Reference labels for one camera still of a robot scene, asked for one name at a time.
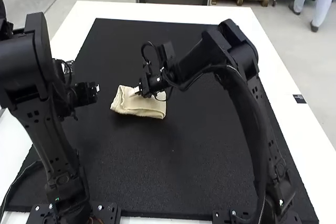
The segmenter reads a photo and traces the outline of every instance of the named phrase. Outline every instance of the folded cloth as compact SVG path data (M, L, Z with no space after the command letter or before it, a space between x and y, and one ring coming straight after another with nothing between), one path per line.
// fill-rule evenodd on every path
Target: folded cloth
M156 98L158 100L165 100L166 93L160 92ZM166 102L158 100L153 96L151 98L144 98L140 95L134 95L132 87L120 85L117 95L111 104L111 110L120 114L163 119L166 116Z

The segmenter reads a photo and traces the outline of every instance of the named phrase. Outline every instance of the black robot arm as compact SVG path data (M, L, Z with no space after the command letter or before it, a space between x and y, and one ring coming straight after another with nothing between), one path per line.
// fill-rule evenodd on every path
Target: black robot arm
M151 62L144 55L146 46L155 49L160 74L152 73ZM232 219L235 223L287 223L286 213L295 190L267 120L264 99L260 97L257 50L239 27L228 19L217 29L204 31L202 39L179 60L170 42L160 46L147 42L142 47L142 55L144 71L135 91L145 98L167 88L185 91L201 75L214 73L228 91L243 126L258 195L253 218L243 219L233 211Z
M74 115L76 107L95 103L96 85L71 85L71 64L51 57L43 13L27 15L25 28L14 32L4 20L1 34L1 107L26 129L44 165L55 223L86 223L91 206L85 172L60 121Z

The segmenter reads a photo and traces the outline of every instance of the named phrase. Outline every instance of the black label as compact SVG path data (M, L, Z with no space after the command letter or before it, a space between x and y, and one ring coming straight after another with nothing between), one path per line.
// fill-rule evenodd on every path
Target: black label
M302 94L294 94L293 95L297 103L306 103L305 99L303 98Z

